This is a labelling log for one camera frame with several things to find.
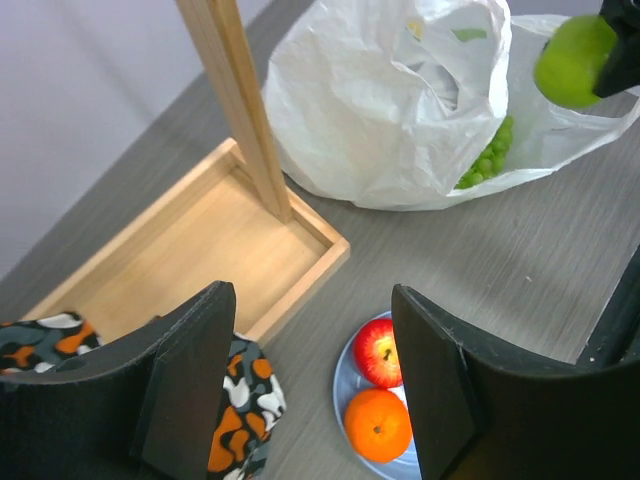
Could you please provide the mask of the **red fake apple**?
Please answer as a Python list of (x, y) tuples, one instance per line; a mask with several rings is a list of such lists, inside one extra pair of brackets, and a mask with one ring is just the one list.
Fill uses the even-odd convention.
[(353, 356), (363, 377), (377, 387), (391, 389), (403, 384), (390, 317), (370, 320), (358, 331)]

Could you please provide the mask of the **green fake apple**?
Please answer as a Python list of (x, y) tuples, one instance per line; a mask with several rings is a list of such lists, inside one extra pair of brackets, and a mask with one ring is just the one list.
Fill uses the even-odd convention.
[(614, 30), (599, 15), (569, 18), (545, 44), (534, 67), (534, 83), (551, 103), (568, 109), (596, 104), (593, 92), (617, 43)]

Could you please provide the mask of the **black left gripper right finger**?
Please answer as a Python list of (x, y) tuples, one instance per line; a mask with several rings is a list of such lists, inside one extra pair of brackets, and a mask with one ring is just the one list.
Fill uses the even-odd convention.
[(639, 358), (557, 361), (396, 285), (392, 319), (425, 479), (635, 479)]

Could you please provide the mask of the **white plastic bag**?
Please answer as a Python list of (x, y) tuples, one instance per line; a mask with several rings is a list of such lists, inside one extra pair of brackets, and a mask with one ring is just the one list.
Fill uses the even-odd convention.
[[(274, 49), (263, 90), (284, 171), (309, 192), (382, 210), (441, 210), (546, 177), (638, 119), (586, 114), (534, 83), (561, 15), (504, 1), (316, 1)], [(456, 185), (506, 116), (503, 171)]]

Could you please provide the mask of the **green fake grapes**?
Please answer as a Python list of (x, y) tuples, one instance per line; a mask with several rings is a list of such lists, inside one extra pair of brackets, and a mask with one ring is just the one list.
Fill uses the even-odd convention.
[(472, 188), (499, 175), (505, 165), (506, 156), (513, 140), (514, 119), (508, 115), (489, 144), (480, 153), (469, 170), (460, 178), (456, 189)]

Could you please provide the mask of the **wooden clothes rack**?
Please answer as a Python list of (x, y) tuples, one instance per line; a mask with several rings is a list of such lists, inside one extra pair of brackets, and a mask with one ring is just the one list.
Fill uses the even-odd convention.
[(348, 241), (289, 189), (237, 5), (178, 5), (232, 135), (30, 311), (75, 311), (108, 341), (214, 281), (266, 342), (344, 264)]

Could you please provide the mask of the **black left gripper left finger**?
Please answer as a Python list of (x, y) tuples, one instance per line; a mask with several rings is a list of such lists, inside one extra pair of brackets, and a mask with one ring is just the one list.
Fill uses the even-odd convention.
[(1, 382), (5, 479), (203, 479), (236, 295), (216, 282), (44, 373)]

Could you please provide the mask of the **fake orange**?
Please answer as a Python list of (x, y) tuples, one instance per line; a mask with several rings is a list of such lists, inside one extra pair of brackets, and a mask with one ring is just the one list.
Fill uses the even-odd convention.
[(400, 457), (413, 438), (408, 409), (394, 393), (381, 388), (363, 390), (351, 399), (344, 428), (354, 451), (376, 463)]

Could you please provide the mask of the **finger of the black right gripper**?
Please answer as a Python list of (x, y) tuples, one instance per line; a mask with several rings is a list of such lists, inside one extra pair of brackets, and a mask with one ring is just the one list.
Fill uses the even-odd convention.
[(599, 16), (616, 34), (594, 88), (599, 98), (608, 98), (639, 85), (639, 2), (604, 0)]

